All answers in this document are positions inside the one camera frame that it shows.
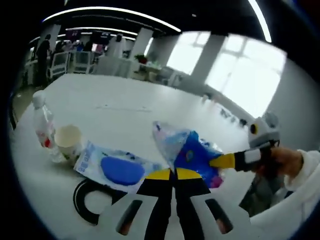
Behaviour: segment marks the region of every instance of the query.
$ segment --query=window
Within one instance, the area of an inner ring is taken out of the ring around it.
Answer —
[[[150,40],[149,40],[149,42],[148,42],[148,44],[147,44],[147,46],[146,46],[146,48],[145,48],[145,50],[144,50],[144,54],[143,54],[143,55],[147,56],[153,40],[154,40],[154,38],[151,37]]]
[[[206,79],[254,118],[271,102],[286,62],[286,53],[267,43],[230,35]]]
[[[182,33],[173,48],[167,66],[190,75],[209,37],[210,32],[207,31]]]

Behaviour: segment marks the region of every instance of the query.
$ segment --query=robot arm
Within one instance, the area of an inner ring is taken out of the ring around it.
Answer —
[[[210,166],[245,172],[264,166],[267,178],[276,177],[280,163],[272,159],[272,148],[280,142],[278,118],[269,112],[258,117],[249,127],[248,140],[251,149],[212,159]]]
[[[265,232],[251,225],[244,209],[221,194],[211,193],[197,172],[183,168],[176,168],[175,173],[170,169],[151,173],[136,194],[129,193],[107,206],[97,226],[73,239],[176,240],[170,232],[167,235],[173,188],[183,240],[267,239]],[[229,232],[221,232],[217,219]],[[129,229],[124,234],[120,229],[127,220]]]

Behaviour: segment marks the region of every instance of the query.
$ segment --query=ceiling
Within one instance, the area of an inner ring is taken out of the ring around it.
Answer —
[[[320,81],[319,35],[309,27],[290,4],[281,0],[256,0],[270,31],[272,44],[285,50],[288,57]],[[197,0],[196,3],[172,4],[171,1],[69,0],[66,6],[55,4],[43,12],[46,18],[57,12],[79,7],[105,6],[137,11],[165,21],[181,31],[211,31],[216,35],[240,34],[264,41],[265,37],[248,0]],[[141,27],[153,29],[154,37],[176,35],[179,32],[153,20],[119,11],[83,10],[53,17],[46,25],[61,24],[66,28],[103,27],[138,33]]]

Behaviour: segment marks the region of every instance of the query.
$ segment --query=white sleeve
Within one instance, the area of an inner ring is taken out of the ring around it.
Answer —
[[[308,179],[308,177],[314,172],[316,167],[320,163],[320,152],[318,151],[303,151],[298,150],[303,157],[303,166],[299,172],[299,174],[293,178],[290,179],[289,176],[284,176],[284,186],[289,191],[295,191],[297,188],[299,188],[301,185],[304,184],[304,182]]]

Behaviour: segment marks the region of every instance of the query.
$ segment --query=bright window light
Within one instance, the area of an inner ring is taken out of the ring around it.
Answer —
[[[200,58],[202,50],[203,48],[198,46],[177,44],[170,55],[167,66],[190,75]]]
[[[261,117],[277,90],[280,77],[264,65],[240,57],[223,94],[254,118]]]
[[[116,37],[117,36],[117,34],[110,34],[110,36],[112,36],[112,37]],[[128,36],[122,36],[124,39],[128,39],[128,40],[132,40],[132,41],[135,41],[136,39],[135,38],[133,38],[133,37],[128,37]]]
[[[236,62],[236,56],[227,53],[221,53],[213,64],[205,84],[223,93]]]
[[[144,50],[144,54],[143,54],[143,55],[147,56],[153,40],[154,40],[153,37],[151,37],[151,38],[149,39],[149,42],[148,42],[148,44],[147,44],[147,46],[146,46],[146,48],[145,48],[145,50]]]
[[[209,32],[203,31],[183,32],[173,48],[167,66],[190,75],[200,58],[209,36]]]
[[[284,69],[287,56],[281,49],[255,39],[247,40],[243,55],[280,73]]]
[[[227,37],[226,39],[224,48],[226,50],[238,53],[241,51],[244,41],[245,38],[243,36],[230,34],[229,37]]]
[[[210,37],[209,31],[201,32],[196,40],[196,43],[200,45],[205,45],[208,42],[209,37]]]
[[[258,18],[258,21],[261,25],[263,34],[264,34],[264,38],[268,43],[271,43],[271,36],[270,36],[270,32],[268,29],[268,25],[266,23],[266,20],[264,18],[264,15],[262,14],[262,11],[258,5],[258,3],[256,2],[256,0],[248,0],[251,7],[253,8],[253,11],[256,15],[256,17]]]
[[[132,32],[132,31],[125,31],[121,29],[115,29],[115,28],[109,28],[109,27],[95,27],[95,26],[88,26],[88,27],[73,27],[73,28],[67,28],[65,29],[66,31],[68,30],[106,30],[106,31],[115,31],[115,32],[121,32],[124,34],[131,34],[131,35],[138,35],[138,33]]]
[[[62,15],[62,14],[67,14],[67,13],[72,13],[72,12],[77,12],[77,11],[84,11],[84,10],[110,10],[110,11],[118,11],[118,12],[124,12],[124,13],[128,13],[128,14],[134,14],[134,15],[138,15],[140,17],[144,17],[150,20],[153,20],[155,22],[158,22],[160,24],[163,24],[177,32],[181,32],[181,30],[165,21],[162,21],[158,18],[155,18],[153,16],[149,16],[147,14],[141,13],[141,12],[137,12],[137,11],[132,11],[132,10],[128,10],[128,9],[123,9],[123,8],[118,8],[118,7],[109,7],[109,6],[86,6],[86,7],[77,7],[77,8],[73,8],[73,9],[68,9],[68,10],[64,10],[61,12],[57,12],[51,16],[48,16],[47,18],[45,18],[42,22],[47,21],[48,19],[54,18],[56,16]]]

